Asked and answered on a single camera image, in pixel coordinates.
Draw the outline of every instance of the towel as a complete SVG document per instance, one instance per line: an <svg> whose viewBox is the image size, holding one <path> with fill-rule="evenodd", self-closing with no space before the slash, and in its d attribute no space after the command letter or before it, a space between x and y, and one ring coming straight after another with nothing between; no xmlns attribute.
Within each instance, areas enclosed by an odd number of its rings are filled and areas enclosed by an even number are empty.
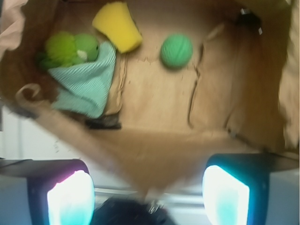
<svg viewBox="0 0 300 225"><path fill-rule="evenodd" d="M105 108L116 62L116 49L110 42L100 45L95 62L49 69L59 88L52 107L98 118Z"/></svg>

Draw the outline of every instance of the brown cardboard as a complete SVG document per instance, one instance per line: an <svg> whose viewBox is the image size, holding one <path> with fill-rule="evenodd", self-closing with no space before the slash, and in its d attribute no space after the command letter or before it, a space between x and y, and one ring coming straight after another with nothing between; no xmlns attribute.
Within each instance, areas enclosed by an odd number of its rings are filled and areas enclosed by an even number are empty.
<svg viewBox="0 0 300 225"><path fill-rule="evenodd" d="M20 6L26 2L22 15ZM241 6L231 0L127 2L144 39L139 49L117 60L106 112L120 110L122 130L88 130L51 109L58 84L33 62L57 30L80 30L104 40L90 22L105 1L44 0L43 6L38 0L6 1L6 29L0 35L0 92L6 104L31 112L36 123L144 194L201 176L214 153L249 152L247 144L228 134L229 129L258 149L285 150L278 91L280 86L285 92L280 79L290 27L291 7L286 1L239 0L258 15L262 7L270 9L262 15L263 36L234 25ZM178 71L166 69L159 60L163 40L174 32L189 35L195 52ZM289 95L299 95L299 89ZM281 105L289 108L284 98ZM297 112L285 112L294 115L289 119L294 124ZM297 142L299 134L290 133ZM290 142L289 132L285 135Z"/></svg>

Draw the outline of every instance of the ball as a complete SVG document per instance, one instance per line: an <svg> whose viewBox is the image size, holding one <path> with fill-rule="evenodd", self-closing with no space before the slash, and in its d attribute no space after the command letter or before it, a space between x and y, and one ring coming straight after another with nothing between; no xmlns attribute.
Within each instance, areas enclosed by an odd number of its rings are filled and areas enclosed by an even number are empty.
<svg viewBox="0 0 300 225"><path fill-rule="evenodd" d="M160 49L160 58L169 68L181 68L190 61L193 55L191 40L182 34L169 36Z"/></svg>

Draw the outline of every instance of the yellow sponge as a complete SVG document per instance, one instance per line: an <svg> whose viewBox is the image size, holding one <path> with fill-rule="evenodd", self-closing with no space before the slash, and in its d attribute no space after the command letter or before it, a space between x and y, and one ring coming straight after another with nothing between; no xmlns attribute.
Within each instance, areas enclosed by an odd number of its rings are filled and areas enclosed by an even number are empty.
<svg viewBox="0 0 300 225"><path fill-rule="evenodd" d="M105 34L121 53L134 50L143 40L125 2L104 5L96 14L92 25Z"/></svg>

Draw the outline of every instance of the plush turtle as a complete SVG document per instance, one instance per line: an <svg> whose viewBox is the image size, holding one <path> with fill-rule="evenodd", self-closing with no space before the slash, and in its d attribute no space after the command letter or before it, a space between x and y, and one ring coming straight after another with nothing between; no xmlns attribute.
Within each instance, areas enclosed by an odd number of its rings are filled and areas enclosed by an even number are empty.
<svg viewBox="0 0 300 225"><path fill-rule="evenodd" d="M98 41L94 36L61 31L46 41L45 52L37 55L37 62L43 70L70 67L95 61L98 53Z"/></svg>

